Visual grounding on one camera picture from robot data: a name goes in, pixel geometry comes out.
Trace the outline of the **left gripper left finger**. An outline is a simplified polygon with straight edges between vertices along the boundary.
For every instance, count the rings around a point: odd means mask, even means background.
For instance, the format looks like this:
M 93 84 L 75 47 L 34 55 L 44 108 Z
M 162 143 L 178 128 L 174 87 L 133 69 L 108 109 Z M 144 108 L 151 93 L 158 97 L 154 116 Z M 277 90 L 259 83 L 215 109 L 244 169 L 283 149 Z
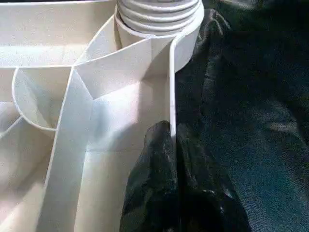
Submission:
M 121 232 L 179 231 L 179 188 L 170 123 L 152 125 L 130 172 L 120 219 Z

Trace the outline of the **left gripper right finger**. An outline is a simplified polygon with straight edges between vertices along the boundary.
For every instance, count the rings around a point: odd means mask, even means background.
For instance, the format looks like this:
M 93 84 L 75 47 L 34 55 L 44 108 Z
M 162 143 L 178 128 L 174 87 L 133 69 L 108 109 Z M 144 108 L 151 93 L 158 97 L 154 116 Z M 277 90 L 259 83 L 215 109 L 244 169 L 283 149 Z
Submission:
M 223 167 L 185 124 L 177 126 L 184 232 L 247 232 L 247 213 Z

